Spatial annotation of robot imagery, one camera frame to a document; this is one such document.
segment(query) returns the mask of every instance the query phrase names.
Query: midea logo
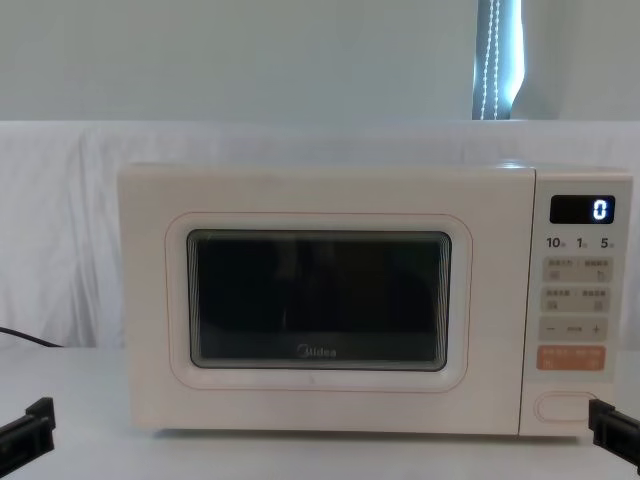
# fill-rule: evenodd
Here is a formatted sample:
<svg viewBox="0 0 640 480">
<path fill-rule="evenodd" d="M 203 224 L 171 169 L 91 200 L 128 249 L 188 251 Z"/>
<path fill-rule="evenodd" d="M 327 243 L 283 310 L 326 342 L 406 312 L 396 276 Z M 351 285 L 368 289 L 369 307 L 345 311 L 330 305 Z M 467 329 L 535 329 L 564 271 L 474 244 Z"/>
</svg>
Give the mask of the midea logo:
<svg viewBox="0 0 640 480">
<path fill-rule="evenodd" d="M 298 358 L 336 358 L 336 351 L 332 348 L 314 347 L 301 343 L 296 349 Z"/>
</svg>

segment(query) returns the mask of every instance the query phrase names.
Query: control panel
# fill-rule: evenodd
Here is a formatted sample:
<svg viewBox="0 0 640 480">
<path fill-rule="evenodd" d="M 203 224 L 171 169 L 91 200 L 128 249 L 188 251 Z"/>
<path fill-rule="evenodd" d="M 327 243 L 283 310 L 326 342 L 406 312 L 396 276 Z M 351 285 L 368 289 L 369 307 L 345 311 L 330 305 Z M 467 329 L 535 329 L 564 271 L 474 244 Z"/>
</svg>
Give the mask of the control panel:
<svg viewBox="0 0 640 480">
<path fill-rule="evenodd" d="M 536 180 L 521 433 L 586 428 L 588 400 L 612 390 L 630 196 L 622 174 Z"/>
</svg>

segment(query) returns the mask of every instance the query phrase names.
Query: white backdrop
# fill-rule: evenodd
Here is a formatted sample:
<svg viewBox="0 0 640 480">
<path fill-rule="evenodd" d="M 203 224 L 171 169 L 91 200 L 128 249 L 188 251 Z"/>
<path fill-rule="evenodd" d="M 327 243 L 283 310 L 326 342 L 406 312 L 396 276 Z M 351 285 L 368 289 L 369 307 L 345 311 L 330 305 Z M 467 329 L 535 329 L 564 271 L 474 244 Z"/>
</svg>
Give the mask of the white backdrop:
<svg viewBox="0 0 640 480">
<path fill-rule="evenodd" d="M 64 345 L 120 347 L 116 172 L 130 162 L 617 165 L 640 176 L 640 123 L 464 122 L 404 130 L 164 123 L 0 123 L 0 325 Z M 640 188 L 622 335 L 640 349 Z M 0 335 L 0 345 L 13 342 Z"/>
</svg>

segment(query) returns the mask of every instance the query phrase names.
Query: black cable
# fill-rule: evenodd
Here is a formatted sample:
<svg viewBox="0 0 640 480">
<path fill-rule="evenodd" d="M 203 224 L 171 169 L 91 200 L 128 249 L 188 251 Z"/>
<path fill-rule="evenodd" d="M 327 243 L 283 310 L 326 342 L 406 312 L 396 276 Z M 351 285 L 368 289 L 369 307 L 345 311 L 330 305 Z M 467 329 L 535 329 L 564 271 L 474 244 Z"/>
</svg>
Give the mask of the black cable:
<svg viewBox="0 0 640 480">
<path fill-rule="evenodd" d="M 62 348 L 62 345 L 56 345 L 55 343 L 47 342 L 46 340 L 42 340 L 41 338 L 32 337 L 31 335 L 27 335 L 26 333 L 22 333 L 17 330 L 12 330 L 11 328 L 0 327 L 0 333 L 13 335 L 14 337 L 37 343 L 38 345 L 42 345 L 43 347 Z"/>
</svg>

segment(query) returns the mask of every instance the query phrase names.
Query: microwave door glass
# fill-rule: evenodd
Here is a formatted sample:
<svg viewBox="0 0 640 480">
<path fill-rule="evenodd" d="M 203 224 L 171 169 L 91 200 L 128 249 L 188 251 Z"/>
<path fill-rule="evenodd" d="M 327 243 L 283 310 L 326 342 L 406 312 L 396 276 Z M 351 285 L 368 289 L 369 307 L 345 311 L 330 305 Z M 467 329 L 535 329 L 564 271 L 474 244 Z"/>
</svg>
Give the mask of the microwave door glass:
<svg viewBox="0 0 640 480">
<path fill-rule="evenodd" d="M 199 229 L 186 246 L 199 367 L 446 364 L 445 233 Z"/>
</svg>

